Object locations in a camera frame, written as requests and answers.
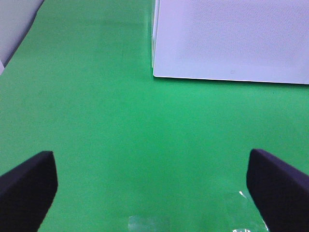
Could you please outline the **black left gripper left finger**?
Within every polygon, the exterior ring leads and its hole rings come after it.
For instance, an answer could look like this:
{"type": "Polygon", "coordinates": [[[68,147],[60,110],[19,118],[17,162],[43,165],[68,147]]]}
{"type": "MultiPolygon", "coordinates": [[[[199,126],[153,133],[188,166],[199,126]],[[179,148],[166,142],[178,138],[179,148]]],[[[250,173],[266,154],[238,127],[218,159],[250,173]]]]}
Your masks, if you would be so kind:
{"type": "Polygon", "coordinates": [[[0,176],[0,230],[36,232],[58,188],[52,151],[42,151],[0,176]]]}

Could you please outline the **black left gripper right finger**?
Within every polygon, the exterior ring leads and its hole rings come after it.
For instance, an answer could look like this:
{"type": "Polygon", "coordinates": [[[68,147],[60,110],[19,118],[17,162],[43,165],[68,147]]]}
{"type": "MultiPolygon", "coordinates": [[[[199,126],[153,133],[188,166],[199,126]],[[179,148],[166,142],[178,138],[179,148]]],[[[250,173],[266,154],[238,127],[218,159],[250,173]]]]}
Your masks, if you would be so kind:
{"type": "Polygon", "coordinates": [[[271,232],[309,230],[309,176],[262,149],[252,149],[246,185],[271,232]]]}

